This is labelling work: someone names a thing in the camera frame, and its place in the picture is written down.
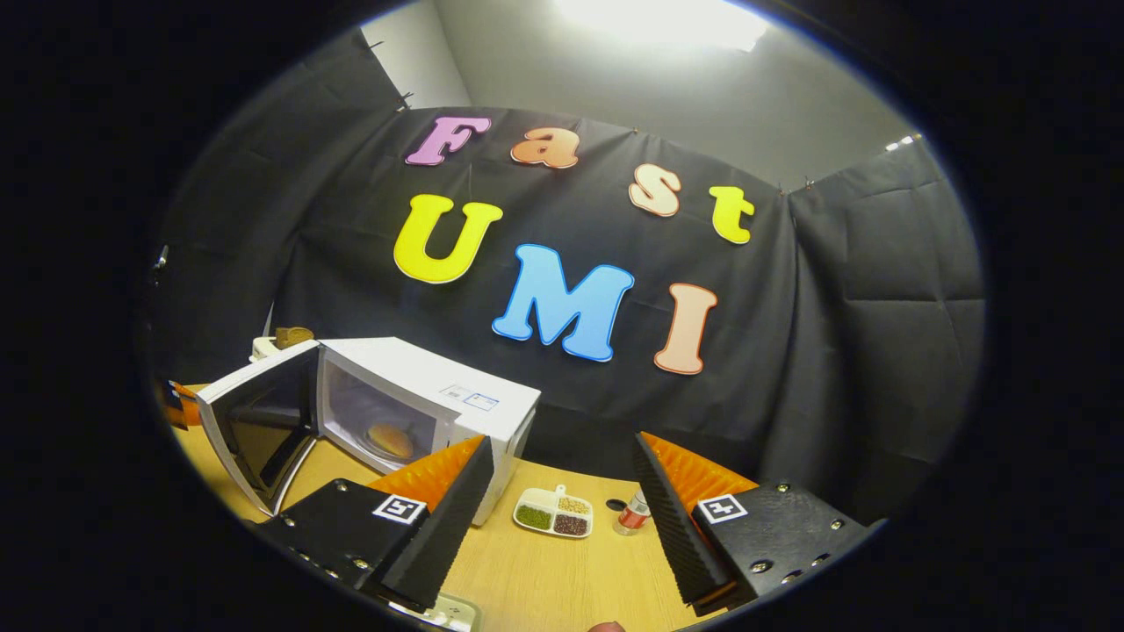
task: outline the yellow letter u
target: yellow letter u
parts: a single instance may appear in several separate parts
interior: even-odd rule
[[[464,205],[464,228],[453,252],[445,259],[433,259],[425,245],[437,226],[437,219],[453,209],[453,200],[422,193],[410,200],[410,216],[395,242],[395,263],[404,274],[427,283],[447,283],[460,279],[472,265],[488,225],[504,217],[499,207],[482,202]]]

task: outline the microwave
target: microwave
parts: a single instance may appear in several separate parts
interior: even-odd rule
[[[317,441],[389,473],[478,434],[491,437],[483,524],[523,454],[541,392],[397,337],[309,340],[197,395],[207,439],[266,515]]]

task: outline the black curtain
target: black curtain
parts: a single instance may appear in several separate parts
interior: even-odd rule
[[[265,85],[215,135],[160,231],[167,264],[149,309],[158,376],[209,382],[246,363],[297,226],[355,138],[398,107],[397,89],[354,29]]]
[[[178,198],[162,287],[170,379],[211,381],[245,364],[275,298],[277,326],[398,336],[541,389],[528,459],[633,478],[629,442],[646,430],[750,477],[807,486],[862,522],[891,515],[953,436],[980,362],[982,281],[964,209],[923,142],[781,195],[673,143],[579,117],[396,112],[397,92],[361,42],[303,66],[236,117]],[[492,125],[441,165],[406,164],[438,116]],[[575,132],[578,164],[513,161],[536,127]],[[679,175],[673,217],[629,201],[645,162]],[[715,232],[713,186],[754,204],[742,218],[749,243]],[[456,281],[420,282],[393,261],[418,193],[455,205],[427,245],[435,258],[452,250],[464,204],[504,210]],[[602,263],[635,277],[611,361],[542,345],[534,322],[526,342],[491,331],[525,243],[558,251],[571,288]],[[697,376],[652,360],[674,282],[718,296]]]

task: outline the gray wall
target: gray wall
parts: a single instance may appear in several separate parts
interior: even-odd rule
[[[362,27],[368,44],[411,108],[471,106],[433,0],[411,2]]]
[[[463,97],[438,88],[455,80],[434,13]],[[556,0],[425,0],[381,21],[364,33],[387,39],[375,53],[400,91],[418,94],[414,108],[466,100],[638,127],[785,189],[918,132],[830,54],[774,26],[745,52],[614,37],[565,19]]]

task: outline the bun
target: bun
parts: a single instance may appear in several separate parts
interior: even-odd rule
[[[399,459],[409,459],[414,455],[410,437],[390,424],[375,424],[366,431],[366,435],[375,445]]]

